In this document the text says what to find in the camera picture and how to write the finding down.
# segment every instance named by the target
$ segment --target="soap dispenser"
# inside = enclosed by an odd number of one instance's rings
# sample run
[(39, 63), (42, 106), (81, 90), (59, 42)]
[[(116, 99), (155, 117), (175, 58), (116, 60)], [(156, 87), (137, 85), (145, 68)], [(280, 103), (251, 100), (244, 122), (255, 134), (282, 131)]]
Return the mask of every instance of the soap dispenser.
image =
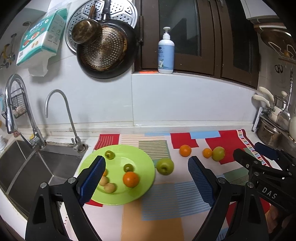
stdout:
[(163, 28), (163, 39), (158, 42), (158, 72), (171, 74), (174, 70), (175, 44), (170, 39), (170, 27)]

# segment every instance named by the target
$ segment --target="orange fruit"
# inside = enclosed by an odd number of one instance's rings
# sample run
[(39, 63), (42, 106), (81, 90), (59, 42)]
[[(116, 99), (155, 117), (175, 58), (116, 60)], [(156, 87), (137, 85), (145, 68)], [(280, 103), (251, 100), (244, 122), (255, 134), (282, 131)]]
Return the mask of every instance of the orange fruit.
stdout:
[(191, 147), (189, 145), (183, 145), (179, 149), (181, 156), (187, 157), (191, 154)]
[(139, 183), (139, 176), (134, 172), (126, 172), (123, 175), (123, 183), (128, 188), (134, 188)]
[(205, 157), (205, 158), (210, 158), (212, 156), (212, 150), (210, 148), (205, 148), (203, 149), (202, 151), (202, 155)]
[(108, 170), (105, 169), (105, 171), (104, 171), (104, 173), (103, 173), (103, 176), (105, 177), (105, 176), (107, 176), (107, 174), (108, 174)]

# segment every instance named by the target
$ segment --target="sink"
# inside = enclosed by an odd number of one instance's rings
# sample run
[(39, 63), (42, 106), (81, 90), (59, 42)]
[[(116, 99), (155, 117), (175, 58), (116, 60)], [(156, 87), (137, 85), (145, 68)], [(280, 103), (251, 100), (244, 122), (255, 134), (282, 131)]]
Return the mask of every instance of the sink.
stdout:
[(74, 151), (72, 144), (50, 142), (41, 150), (32, 150), (17, 140), (0, 158), (0, 186), (15, 207), (28, 217), (39, 185), (64, 183), (74, 175), (84, 153)]

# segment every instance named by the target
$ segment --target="wire basket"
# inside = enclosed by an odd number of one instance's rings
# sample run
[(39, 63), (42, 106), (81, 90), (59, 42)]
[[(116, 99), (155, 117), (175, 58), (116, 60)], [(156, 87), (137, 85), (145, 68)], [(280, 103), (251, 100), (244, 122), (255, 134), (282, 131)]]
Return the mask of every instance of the wire basket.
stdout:
[[(23, 93), (17, 94), (11, 97), (12, 102), (12, 111), (15, 118), (19, 118), (23, 114), (27, 113), (27, 109), (25, 106), (24, 95)], [(4, 101), (4, 105), (2, 108), (2, 116), (6, 119), (6, 103)]]

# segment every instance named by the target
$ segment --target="screw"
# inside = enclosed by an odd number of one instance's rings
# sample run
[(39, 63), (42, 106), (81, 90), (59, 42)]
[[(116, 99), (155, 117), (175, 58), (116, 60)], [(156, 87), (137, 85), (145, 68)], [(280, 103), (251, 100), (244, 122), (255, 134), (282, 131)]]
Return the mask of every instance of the screw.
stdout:
[(248, 182), (247, 185), (248, 185), (249, 188), (253, 188), (254, 187), (254, 184), (252, 182)]
[(41, 188), (45, 188), (46, 185), (47, 185), (46, 183), (41, 183), (41, 184), (40, 184), (40, 187), (41, 187)]
[(75, 181), (76, 181), (76, 178), (74, 178), (74, 177), (71, 177), (71, 178), (68, 179), (68, 183), (73, 183)]
[(223, 178), (223, 177), (219, 177), (218, 178), (218, 182), (220, 182), (220, 183), (226, 183), (226, 179), (225, 178)]

